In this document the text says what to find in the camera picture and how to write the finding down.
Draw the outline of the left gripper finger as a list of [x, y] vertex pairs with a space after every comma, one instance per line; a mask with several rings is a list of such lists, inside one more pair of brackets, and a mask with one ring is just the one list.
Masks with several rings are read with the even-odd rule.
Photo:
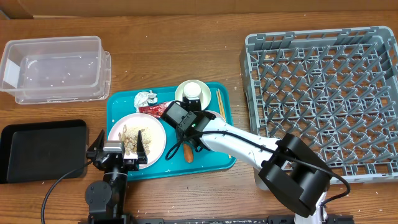
[[94, 140], [94, 142], [88, 148], [88, 152], [96, 152], [97, 150], [102, 150], [103, 144], [104, 144], [104, 138], [105, 138], [105, 131], [102, 129], [101, 132], [99, 133], [98, 137]]
[[136, 152], [138, 157], [146, 157], [145, 148], [142, 142], [141, 131], [138, 131], [136, 148], [137, 148]]

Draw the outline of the white bowl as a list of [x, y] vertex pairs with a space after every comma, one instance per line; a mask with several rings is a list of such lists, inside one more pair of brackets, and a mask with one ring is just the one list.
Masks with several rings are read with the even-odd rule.
[[183, 97], [184, 97], [183, 88], [187, 83], [190, 83], [190, 82], [195, 82], [200, 85], [201, 95], [198, 98], [201, 101], [201, 109], [202, 110], [206, 109], [206, 107], [210, 104], [210, 101], [211, 101], [211, 91], [210, 91], [210, 88], [205, 83], [203, 83], [202, 81], [199, 81], [199, 80], [187, 80], [187, 81], [184, 81], [183, 83], [181, 83], [175, 91], [175, 100], [178, 100], [178, 101], [183, 100]]

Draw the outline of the white cup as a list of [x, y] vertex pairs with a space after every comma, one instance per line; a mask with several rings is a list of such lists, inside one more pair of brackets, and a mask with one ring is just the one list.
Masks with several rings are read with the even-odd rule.
[[183, 88], [183, 95], [187, 98], [198, 98], [201, 95], [201, 87], [195, 82], [187, 83]]

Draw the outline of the pink bowl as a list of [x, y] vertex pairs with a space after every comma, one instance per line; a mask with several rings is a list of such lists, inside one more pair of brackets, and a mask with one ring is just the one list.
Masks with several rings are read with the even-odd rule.
[[225, 118], [221, 114], [219, 114], [219, 113], [217, 113], [215, 111], [212, 111], [212, 110], [206, 110], [206, 111], [211, 113], [211, 114], [213, 114], [213, 115], [215, 115], [217, 118], [222, 119], [224, 122], [226, 122]]

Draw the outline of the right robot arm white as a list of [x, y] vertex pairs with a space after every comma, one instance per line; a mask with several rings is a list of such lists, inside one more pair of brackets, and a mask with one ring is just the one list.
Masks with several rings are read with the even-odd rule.
[[321, 203], [331, 169], [300, 138], [265, 138], [235, 128], [207, 111], [173, 102], [164, 120], [194, 147], [229, 154], [257, 170], [275, 198], [295, 213], [295, 223], [325, 223]]

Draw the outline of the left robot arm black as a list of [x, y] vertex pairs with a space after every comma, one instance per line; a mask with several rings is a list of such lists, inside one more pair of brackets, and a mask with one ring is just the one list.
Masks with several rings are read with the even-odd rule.
[[138, 171], [147, 163], [141, 132], [137, 135], [137, 158], [126, 159], [124, 143], [105, 140], [100, 132], [88, 148], [86, 158], [104, 172], [103, 180], [90, 184], [85, 192], [89, 206], [88, 223], [137, 223], [130, 213], [124, 212], [127, 178], [130, 171]]

